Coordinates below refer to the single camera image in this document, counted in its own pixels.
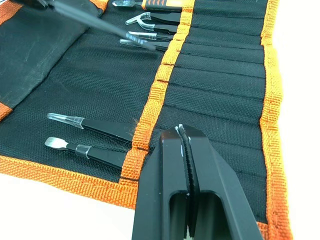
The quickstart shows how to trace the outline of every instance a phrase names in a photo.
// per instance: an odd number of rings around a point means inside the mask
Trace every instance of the metal tip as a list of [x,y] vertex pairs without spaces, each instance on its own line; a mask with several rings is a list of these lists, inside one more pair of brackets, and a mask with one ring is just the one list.
[[48,113],[46,117],[48,119],[55,120],[64,124],[69,124],[79,129],[84,129],[81,125],[82,121],[84,120],[83,117],[67,116],[67,115],[61,115],[57,113]]
[[53,136],[48,137],[44,143],[47,147],[57,150],[67,150],[67,144],[65,140]]
[[157,40],[157,33],[156,32],[135,32],[135,31],[128,31],[129,34],[137,36],[141,39],[148,39],[148,40]]
[[154,45],[152,45],[151,43],[149,43],[148,41],[142,40],[134,35],[131,35],[128,32],[126,33],[125,37],[127,40],[134,42],[135,45],[137,45],[138,47],[143,47],[143,48],[146,48],[146,49],[152,50],[152,51],[156,50],[156,47]]

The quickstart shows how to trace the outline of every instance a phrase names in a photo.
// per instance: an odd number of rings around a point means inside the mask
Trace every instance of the flat spudger tip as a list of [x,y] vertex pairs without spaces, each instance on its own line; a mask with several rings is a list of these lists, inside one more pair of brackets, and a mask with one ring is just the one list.
[[52,149],[67,150],[68,142],[61,138],[50,136],[47,138],[44,145]]

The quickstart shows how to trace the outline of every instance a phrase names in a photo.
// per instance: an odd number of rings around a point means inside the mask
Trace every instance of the clear plastic tip cover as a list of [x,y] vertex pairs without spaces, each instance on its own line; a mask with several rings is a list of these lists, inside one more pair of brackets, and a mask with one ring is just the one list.
[[125,21],[125,24],[129,25],[129,24],[136,23],[138,21],[138,19],[151,20],[151,13],[150,12],[141,13],[140,15],[134,16],[133,18],[130,18],[129,20]]
[[142,27],[145,30],[153,31],[156,26],[155,24],[144,23],[140,18],[137,18],[136,21],[140,25],[140,27]]
[[116,0],[112,3],[115,7],[133,7],[135,4],[135,0]]
[[66,116],[57,113],[48,113],[46,117],[48,119],[55,120],[64,124],[69,124],[79,129],[84,129],[81,125],[82,121],[85,119],[84,117]]
[[119,42],[120,42],[121,44],[124,44],[124,45],[135,46],[135,47],[142,47],[141,45],[135,44],[134,41],[130,41],[130,40],[127,40],[127,39],[120,39]]

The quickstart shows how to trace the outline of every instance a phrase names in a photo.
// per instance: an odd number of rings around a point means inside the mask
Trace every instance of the tweezer tip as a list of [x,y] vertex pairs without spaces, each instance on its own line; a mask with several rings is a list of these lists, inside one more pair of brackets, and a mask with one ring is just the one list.
[[66,150],[67,144],[68,143],[65,140],[53,136],[48,137],[44,142],[44,145],[47,147],[57,150]]
[[84,120],[83,117],[67,116],[67,115],[61,115],[57,113],[48,113],[46,117],[48,119],[55,120],[64,124],[69,124],[79,129],[84,129],[81,125],[82,121]]

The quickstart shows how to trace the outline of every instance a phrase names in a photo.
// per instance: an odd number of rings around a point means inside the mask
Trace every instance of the flat tip tweezers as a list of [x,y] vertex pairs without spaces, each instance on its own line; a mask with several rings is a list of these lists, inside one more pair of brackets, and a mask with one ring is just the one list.
[[136,126],[133,124],[117,123],[103,120],[87,119],[79,116],[67,116],[57,113],[48,113],[47,118],[79,129],[88,129],[124,143],[132,142]]

